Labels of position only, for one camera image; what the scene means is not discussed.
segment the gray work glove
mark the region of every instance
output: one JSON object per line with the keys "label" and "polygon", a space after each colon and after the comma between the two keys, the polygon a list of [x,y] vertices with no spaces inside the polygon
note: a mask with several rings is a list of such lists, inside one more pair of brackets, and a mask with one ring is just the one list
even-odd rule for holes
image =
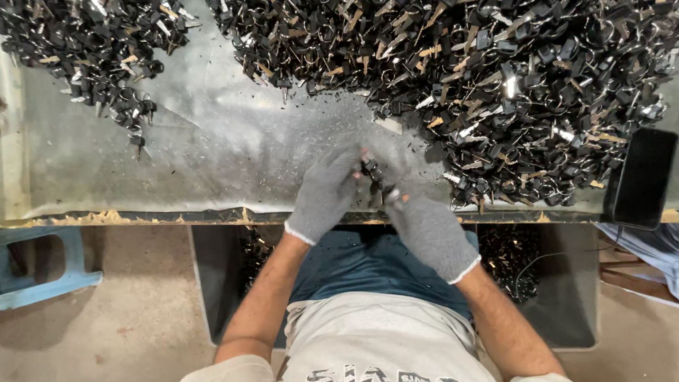
{"label": "gray work glove", "polygon": [[285,221],[285,231],[316,245],[349,211],[356,193],[363,152],[357,145],[331,150],[304,174],[295,210]]}
{"label": "gray work glove", "polygon": [[385,210],[410,252],[449,284],[481,261],[448,205],[425,196],[390,197]]}

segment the dusty floor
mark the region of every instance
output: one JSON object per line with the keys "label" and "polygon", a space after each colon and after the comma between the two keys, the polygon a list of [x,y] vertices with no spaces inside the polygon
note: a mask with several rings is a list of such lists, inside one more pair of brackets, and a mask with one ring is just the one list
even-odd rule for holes
{"label": "dusty floor", "polygon": [[[104,281],[0,312],[0,381],[178,381],[209,364],[186,227],[83,232]],[[678,308],[609,285],[599,302],[600,346],[559,355],[573,381],[679,381]]]}
{"label": "dusty floor", "polygon": [[83,232],[103,282],[0,312],[0,381],[178,381],[207,365],[186,227]]}

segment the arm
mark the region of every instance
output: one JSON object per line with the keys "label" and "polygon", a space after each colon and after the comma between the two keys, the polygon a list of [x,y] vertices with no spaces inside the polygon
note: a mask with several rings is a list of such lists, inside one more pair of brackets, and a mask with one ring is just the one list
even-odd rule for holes
{"label": "arm", "polygon": [[360,177],[355,171],[361,154],[357,146],[340,146],[304,174],[283,238],[231,318],[217,349],[216,364],[246,354],[271,362],[299,266],[309,247],[349,210]]}
{"label": "arm", "polygon": [[299,265],[308,249],[307,243],[290,234],[283,234],[250,292],[231,318],[217,349],[216,364],[244,354],[259,355],[271,362],[274,340],[283,322]]}
{"label": "arm", "polygon": [[410,252],[464,294],[504,378],[565,375],[542,338],[479,265],[481,256],[447,205],[398,195],[387,198],[386,212]]}
{"label": "arm", "polygon": [[547,344],[480,264],[456,285],[466,297],[483,345],[504,379],[550,372],[566,376]]}

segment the pile of keys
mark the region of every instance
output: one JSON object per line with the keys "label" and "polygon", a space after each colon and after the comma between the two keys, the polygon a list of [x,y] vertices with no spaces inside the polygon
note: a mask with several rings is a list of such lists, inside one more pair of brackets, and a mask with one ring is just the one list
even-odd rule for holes
{"label": "pile of keys", "polygon": [[140,119],[151,126],[156,106],[127,83],[163,72],[153,48],[172,54],[184,46],[187,29],[200,25],[193,19],[177,0],[0,0],[2,50],[13,63],[63,79],[61,92],[95,106],[98,117],[110,104],[137,160],[145,144]]}
{"label": "pile of keys", "polygon": [[526,267],[540,256],[538,227],[533,224],[479,224],[477,227],[481,264],[495,284],[517,305],[537,296],[538,271],[534,266]]}
{"label": "pile of keys", "polygon": [[253,81],[421,115],[457,207],[571,206],[666,105],[672,0],[207,0]]}
{"label": "pile of keys", "polygon": [[274,247],[268,247],[261,238],[261,235],[257,232],[257,227],[246,227],[250,230],[250,233],[247,237],[240,239],[240,249],[244,253],[243,264],[239,272],[244,279],[242,293],[247,293],[252,288],[257,275],[274,251]]}

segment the smartphone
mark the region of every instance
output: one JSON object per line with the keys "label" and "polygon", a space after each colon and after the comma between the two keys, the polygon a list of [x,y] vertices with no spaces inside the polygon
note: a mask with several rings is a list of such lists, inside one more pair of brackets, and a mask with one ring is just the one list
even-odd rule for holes
{"label": "smartphone", "polygon": [[629,142],[622,171],[611,178],[611,220],[647,230],[660,225],[672,173],[677,134],[640,128]]}

